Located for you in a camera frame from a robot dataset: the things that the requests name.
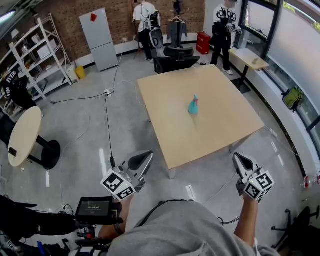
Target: tabletop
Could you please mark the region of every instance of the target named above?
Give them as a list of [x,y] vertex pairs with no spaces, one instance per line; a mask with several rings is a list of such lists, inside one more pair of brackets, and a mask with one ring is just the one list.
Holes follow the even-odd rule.
[[37,141],[41,121],[41,109],[34,106],[24,112],[15,124],[8,146],[8,150],[16,150],[16,157],[8,152],[9,163],[13,167],[20,166],[30,155]]
[[242,60],[249,68],[253,70],[260,70],[269,67],[267,62],[265,62],[254,52],[250,51],[248,48],[232,48],[229,50],[229,53]]
[[[169,169],[229,146],[264,127],[246,98],[215,66],[138,80]],[[198,114],[188,106],[198,95]]]

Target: black and white marker cube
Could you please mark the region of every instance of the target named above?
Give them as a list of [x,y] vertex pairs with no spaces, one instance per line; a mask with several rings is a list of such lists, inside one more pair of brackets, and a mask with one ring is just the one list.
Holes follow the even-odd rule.
[[130,182],[122,178],[120,174],[114,172],[112,169],[108,170],[100,184],[119,201],[126,199],[136,192]]
[[250,179],[244,188],[244,192],[252,199],[259,200],[269,193],[274,184],[271,174],[266,171]]

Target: round table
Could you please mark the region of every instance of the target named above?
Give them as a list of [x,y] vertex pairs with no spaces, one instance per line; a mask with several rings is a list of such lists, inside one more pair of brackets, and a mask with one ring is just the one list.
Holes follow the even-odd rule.
[[[26,159],[42,165],[46,170],[57,165],[61,154],[60,144],[56,140],[47,142],[39,136],[41,122],[41,109],[34,106],[24,112],[15,124],[8,145],[9,163],[13,167],[20,166]],[[30,155],[36,142],[43,147],[41,160]]]

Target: gray floor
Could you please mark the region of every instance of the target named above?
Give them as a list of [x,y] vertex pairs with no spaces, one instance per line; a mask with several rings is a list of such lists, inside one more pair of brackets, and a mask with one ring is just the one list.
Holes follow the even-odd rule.
[[[148,122],[147,112],[139,102],[140,92],[136,89],[137,79],[155,75],[153,63],[144,59],[143,53],[136,59],[134,54],[122,57],[115,94],[107,98],[111,144],[116,162],[120,163],[126,154],[136,150],[147,149],[155,153],[155,161],[146,178],[147,184],[132,201],[128,228],[132,228],[158,201],[169,199],[194,199],[226,222],[237,218],[243,199],[236,190],[238,176],[232,179],[235,169],[229,149],[185,164],[177,169],[174,180],[168,179],[164,156],[152,123]],[[211,53],[202,55],[200,61],[208,63],[210,60]],[[218,67],[222,68],[221,59]],[[92,66],[85,71],[85,80],[54,92],[48,100],[90,97],[102,94],[113,86],[116,68],[98,72],[96,66]],[[230,79],[238,77],[237,73],[228,76]],[[289,148],[285,135],[258,96],[252,91],[244,96],[265,125],[272,128],[278,134],[278,139]],[[62,149],[68,145],[63,158],[49,172],[29,162],[12,168],[8,163],[7,149],[1,143],[2,175],[9,178],[9,182],[1,181],[0,193],[7,194],[14,201],[38,204],[37,210],[48,212],[59,211],[62,202],[76,209],[81,197],[108,196],[109,193],[100,185],[103,173],[110,168],[111,155],[105,99],[76,100],[56,105],[42,100],[38,105],[45,115],[41,135],[48,141],[59,141]],[[295,156],[265,129],[253,134],[238,151],[255,157],[275,180],[274,188],[259,204],[256,227],[259,242],[272,245],[281,234],[271,231],[271,226],[285,224],[285,209],[289,208],[295,213],[299,210],[301,171]],[[40,152],[40,147],[34,150],[37,156]],[[233,232],[236,225],[230,224],[225,228]],[[39,239],[35,237],[29,243],[36,245]],[[56,243],[57,238],[47,237],[45,242]]]

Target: green backpack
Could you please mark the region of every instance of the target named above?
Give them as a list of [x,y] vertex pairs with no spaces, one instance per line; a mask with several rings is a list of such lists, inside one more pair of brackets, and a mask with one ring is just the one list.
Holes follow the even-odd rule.
[[284,93],[282,100],[288,109],[295,112],[297,108],[304,102],[305,94],[300,88],[293,87]]

